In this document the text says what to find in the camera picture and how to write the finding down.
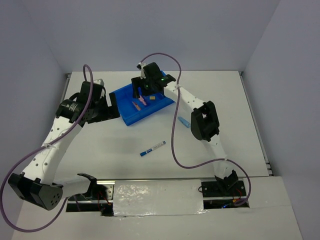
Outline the pink translucent case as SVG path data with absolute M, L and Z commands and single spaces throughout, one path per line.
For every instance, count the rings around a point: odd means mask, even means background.
M 138 100 L 144 105 L 147 106 L 147 102 L 145 101 L 144 97 L 142 95 L 139 96 Z

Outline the orange translucent case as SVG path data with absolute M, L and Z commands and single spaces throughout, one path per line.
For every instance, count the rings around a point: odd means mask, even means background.
M 141 110 L 141 108 L 139 107 L 139 105 L 138 105 L 137 103 L 135 103 L 135 102 L 133 101 L 132 104 L 135 106 L 135 108 L 136 108 L 138 111 Z

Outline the blue white marker pen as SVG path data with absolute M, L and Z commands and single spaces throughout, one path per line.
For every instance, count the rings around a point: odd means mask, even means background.
M 166 142 L 165 142 L 165 141 L 161 141 L 160 143 L 157 143 L 156 145 L 154 145 L 154 146 L 150 147 L 149 149 L 147 149 L 147 150 L 145 150 L 145 151 L 141 152 L 141 153 L 140 153 L 140 156 L 141 156 L 141 157 L 143 157 L 143 156 L 145 156 L 145 155 L 149 154 L 150 152 L 152 152 L 152 151 L 154 151 L 154 150 L 156 150 L 156 149 L 158 149 L 158 148 L 160 148 L 160 147 L 164 146 L 165 144 L 166 144 Z

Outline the blue translucent case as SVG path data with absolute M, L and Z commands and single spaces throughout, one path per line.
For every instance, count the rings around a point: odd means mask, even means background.
M 191 123 L 189 121 L 187 121 L 185 118 L 183 118 L 182 116 L 178 116 L 177 118 L 186 128 L 190 128 L 191 127 Z

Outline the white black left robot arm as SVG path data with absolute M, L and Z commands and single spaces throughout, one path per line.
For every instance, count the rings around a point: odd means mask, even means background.
M 80 92 L 60 103 L 51 130 L 42 144 L 44 149 L 20 174 L 13 173 L 8 179 L 8 184 L 22 200 L 50 211 L 64 198 L 81 194 L 91 200 L 103 190 L 97 179 L 86 173 L 78 173 L 66 180 L 54 178 L 68 147 L 86 123 L 120 117 L 116 95 L 110 93 L 109 97 L 111 106 L 107 103 L 103 80 L 97 79 L 93 83 L 84 81 Z

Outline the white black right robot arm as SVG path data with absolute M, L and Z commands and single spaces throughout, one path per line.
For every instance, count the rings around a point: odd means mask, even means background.
M 183 169 L 195 169 L 206 164 L 213 163 L 214 178 L 217 182 L 217 190 L 223 196 L 230 195 L 239 178 L 236 171 L 229 167 L 227 155 L 220 140 L 220 122 L 215 104 L 212 101 L 203 101 L 185 88 L 180 86 L 180 79 L 175 79 L 170 74 L 164 75 L 155 63 L 137 65 L 140 76 L 131 79 L 133 97 L 151 96 L 160 93 L 176 102 L 176 108 L 171 128 L 171 153 L 175 163 Z M 198 141 L 203 142 L 216 157 L 193 166 L 185 166 L 179 163 L 174 149 L 174 134 L 179 107 L 182 106 L 190 114 L 190 130 Z

